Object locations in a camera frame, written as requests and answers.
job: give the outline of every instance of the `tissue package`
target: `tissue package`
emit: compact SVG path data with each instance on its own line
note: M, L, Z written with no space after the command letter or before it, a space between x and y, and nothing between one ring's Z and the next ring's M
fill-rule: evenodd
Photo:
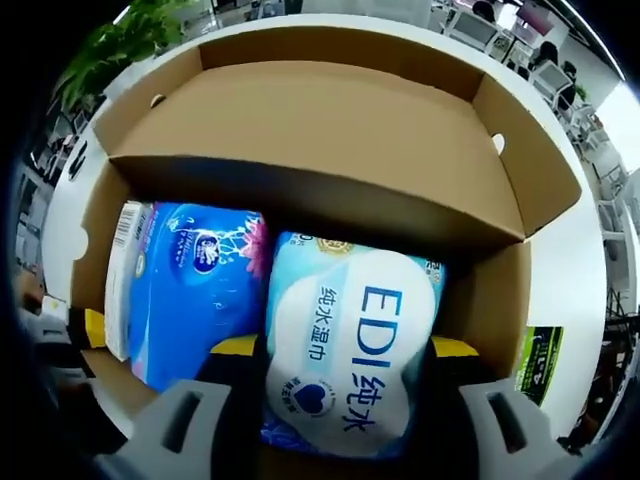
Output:
M154 205L130 295L138 378L163 391L194 378L216 344L261 330L266 244L258 213Z
M269 284L263 441L400 455L444 283L437 262L283 233Z

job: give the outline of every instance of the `blue wet wipes package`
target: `blue wet wipes package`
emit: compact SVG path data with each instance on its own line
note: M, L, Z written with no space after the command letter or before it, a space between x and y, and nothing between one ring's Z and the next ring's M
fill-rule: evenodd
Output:
M347 458L400 455L445 279L424 258L283 233L269 284L262 440Z
M138 378L164 391L194 378L216 344L261 331L267 237L259 213L154 205L130 295Z

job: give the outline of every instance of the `cardboard box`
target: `cardboard box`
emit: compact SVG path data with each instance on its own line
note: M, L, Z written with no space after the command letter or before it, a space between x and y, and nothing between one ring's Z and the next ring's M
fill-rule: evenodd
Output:
M127 199L249 208L271 230L446 262L453 275L435 332L473 346L501 377L527 320L524 240L581 194L543 128L493 78L425 45L345 28L202 44L125 92L95 131L111 160L83 221L75 306L103 307ZM115 372L95 352L88 360Z

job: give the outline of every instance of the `pink flower graphic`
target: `pink flower graphic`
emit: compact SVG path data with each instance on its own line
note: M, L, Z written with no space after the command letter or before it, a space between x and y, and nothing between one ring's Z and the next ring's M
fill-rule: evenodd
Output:
M252 272L254 277L262 278L269 266L269 232L262 217L249 218L245 221L247 232L242 239L247 243L240 250L240 255L249 259L247 272Z

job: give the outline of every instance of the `blue heart logo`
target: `blue heart logo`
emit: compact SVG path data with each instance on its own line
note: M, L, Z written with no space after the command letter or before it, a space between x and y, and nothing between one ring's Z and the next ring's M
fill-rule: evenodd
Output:
M293 394L300 408L311 415L322 412L322 399L325 395L324 388L313 383Z

